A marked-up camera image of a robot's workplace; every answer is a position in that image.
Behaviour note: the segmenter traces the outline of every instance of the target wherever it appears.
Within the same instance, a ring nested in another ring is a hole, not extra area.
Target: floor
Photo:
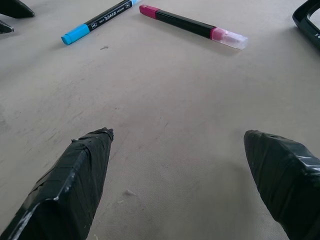
[[[252,179],[246,130],[320,156],[320,54],[297,30],[304,0],[143,0],[240,33],[236,50],[136,6],[78,42],[60,36],[118,0],[25,0],[0,19],[0,232],[71,139],[113,128],[88,240],[287,240]]]

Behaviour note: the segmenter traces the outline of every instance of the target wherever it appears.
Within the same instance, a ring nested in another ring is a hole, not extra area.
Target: beige floor
[[[143,1],[247,36],[243,51],[138,7],[62,43],[117,1],[25,0],[36,18],[0,16],[15,27],[0,36],[0,231],[72,138],[108,127],[89,240],[286,240],[243,135],[283,135],[320,156],[320,54],[292,20],[304,1]]]

